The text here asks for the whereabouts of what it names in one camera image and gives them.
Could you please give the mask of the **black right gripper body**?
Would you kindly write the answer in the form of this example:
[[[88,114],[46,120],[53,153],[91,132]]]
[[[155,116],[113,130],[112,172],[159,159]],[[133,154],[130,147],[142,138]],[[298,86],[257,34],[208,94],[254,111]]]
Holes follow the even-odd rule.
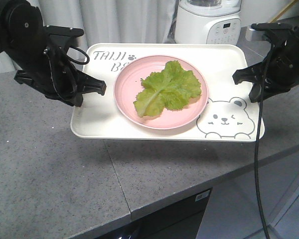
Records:
[[[290,33],[271,56],[265,85],[286,89],[299,85],[299,29]]]

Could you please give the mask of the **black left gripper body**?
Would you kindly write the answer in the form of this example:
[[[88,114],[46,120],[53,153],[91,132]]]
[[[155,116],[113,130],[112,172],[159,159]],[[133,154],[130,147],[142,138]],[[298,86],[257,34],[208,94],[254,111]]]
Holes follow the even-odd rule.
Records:
[[[48,99],[70,105],[77,92],[78,72],[65,51],[49,37],[13,40],[13,59],[22,68],[15,76]]]

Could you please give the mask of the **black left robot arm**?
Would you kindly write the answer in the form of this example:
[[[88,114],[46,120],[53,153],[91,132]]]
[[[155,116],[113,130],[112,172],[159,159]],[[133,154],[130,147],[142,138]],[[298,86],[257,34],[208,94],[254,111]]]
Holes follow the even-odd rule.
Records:
[[[26,0],[0,0],[0,54],[5,52],[21,69],[14,79],[70,106],[81,106],[83,94],[104,95],[106,83],[76,69],[88,64],[68,56],[78,48],[80,28],[45,26],[38,7]]]

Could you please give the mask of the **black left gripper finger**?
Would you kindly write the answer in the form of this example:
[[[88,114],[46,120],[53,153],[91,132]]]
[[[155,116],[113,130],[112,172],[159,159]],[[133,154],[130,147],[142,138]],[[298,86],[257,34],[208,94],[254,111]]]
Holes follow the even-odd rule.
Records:
[[[105,81],[98,80],[81,71],[78,72],[77,92],[81,94],[98,93],[103,96],[106,92],[107,85]]]
[[[83,103],[83,95],[81,93],[77,93],[76,96],[70,100],[70,106],[81,107]]]

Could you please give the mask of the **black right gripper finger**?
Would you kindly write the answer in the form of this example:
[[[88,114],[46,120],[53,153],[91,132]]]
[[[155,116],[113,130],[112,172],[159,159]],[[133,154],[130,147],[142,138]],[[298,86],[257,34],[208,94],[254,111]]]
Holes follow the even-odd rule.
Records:
[[[232,75],[235,85],[242,82],[250,82],[253,84],[260,84],[264,75],[265,65],[257,63],[244,69],[236,70]]]
[[[278,89],[268,85],[264,86],[262,90],[262,86],[259,84],[254,84],[249,93],[249,99],[252,103],[259,103],[261,99],[266,100],[270,97],[273,97],[278,94],[286,93],[286,89]]]

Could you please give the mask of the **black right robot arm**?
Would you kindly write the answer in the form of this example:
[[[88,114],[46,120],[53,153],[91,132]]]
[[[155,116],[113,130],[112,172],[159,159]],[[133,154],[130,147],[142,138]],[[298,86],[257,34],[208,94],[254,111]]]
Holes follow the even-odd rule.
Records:
[[[236,70],[232,76],[236,85],[244,81],[253,84],[250,102],[266,100],[299,85],[299,26],[253,23],[247,29],[246,38],[271,44],[262,62]]]

